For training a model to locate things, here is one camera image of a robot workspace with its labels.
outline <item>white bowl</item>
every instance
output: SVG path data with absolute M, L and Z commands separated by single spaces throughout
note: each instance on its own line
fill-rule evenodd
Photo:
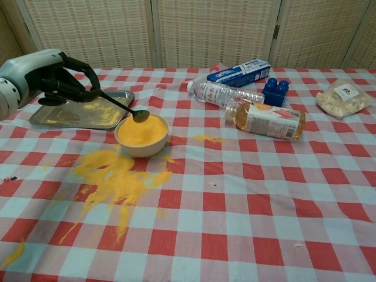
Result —
M 150 157 L 150 156 L 153 156 L 156 153 L 158 153 L 159 151 L 161 151 L 162 148 L 165 146 L 165 144 L 167 142 L 167 137 L 169 135 L 169 123 L 167 122 L 166 119 L 164 119 L 161 116 L 157 116 L 157 115 L 153 115 L 153 114 L 150 114 L 150 115 L 159 118 L 160 121 L 163 123 L 164 128 L 166 128 L 166 134 L 160 140 L 158 140 L 157 142 L 154 142 L 154 143 L 149 144 L 149 145 L 140 145 L 140 146 L 129 146 L 129 145 L 122 143 L 118 138 L 118 132 L 119 132 L 120 127 L 125 123 L 126 119 L 122 120 L 117 125 L 117 127 L 115 129 L 115 139 L 116 139 L 116 141 L 118 142 L 118 144 L 120 144 L 120 146 L 122 147 L 122 149 L 126 153 L 130 154 L 133 157 Z

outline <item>red and white checkered tablecloth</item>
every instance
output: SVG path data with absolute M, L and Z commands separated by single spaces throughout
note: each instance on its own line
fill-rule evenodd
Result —
M 0 123 L 0 264 L 26 239 L 0 281 L 376 282 L 375 104 L 343 120 L 315 105 L 337 78 L 376 97 L 376 70 L 274 68 L 270 76 L 290 82 L 285 108 L 307 115 L 298 142 L 225 125 L 223 110 L 186 92 L 209 69 L 96 71 L 102 88 L 131 90 L 136 109 L 169 121 L 173 175 L 132 208 L 117 244 L 116 211 L 98 207 L 59 245 L 85 200 L 69 177 L 74 160 L 116 141 L 113 132 L 31 126 L 39 106 L 28 105 Z

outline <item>metal tray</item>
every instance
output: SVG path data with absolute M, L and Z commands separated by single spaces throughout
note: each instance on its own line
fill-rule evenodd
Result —
M 135 98 L 131 91 L 104 92 L 126 106 Z M 126 110 L 98 97 L 89 103 L 68 101 L 57 107 L 41 106 L 29 121 L 32 125 L 111 130 L 126 114 Z

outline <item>toothpaste box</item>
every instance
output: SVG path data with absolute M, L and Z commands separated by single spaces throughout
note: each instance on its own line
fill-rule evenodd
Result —
M 270 64 L 261 59 L 255 59 L 239 66 L 220 70 L 207 76 L 207 80 L 226 84 L 232 87 L 242 87 L 269 75 Z

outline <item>black spoon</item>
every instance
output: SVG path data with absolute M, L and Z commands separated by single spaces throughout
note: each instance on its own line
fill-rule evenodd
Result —
M 121 104 L 120 102 L 118 102 L 114 98 L 107 95 L 105 92 L 102 92 L 100 94 L 100 97 L 105 98 L 107 101 L 110 101 L 111 103 L 115 104 L 116 106 L 130 112 L 133 116 L 133 120 L 137 123 L 146 121 L 148 119 L 149 115 L 150 115 L 149 111 L 147 111 L 147 110 L 131 110 L 131 109 L 129 109 L 126 105 Z

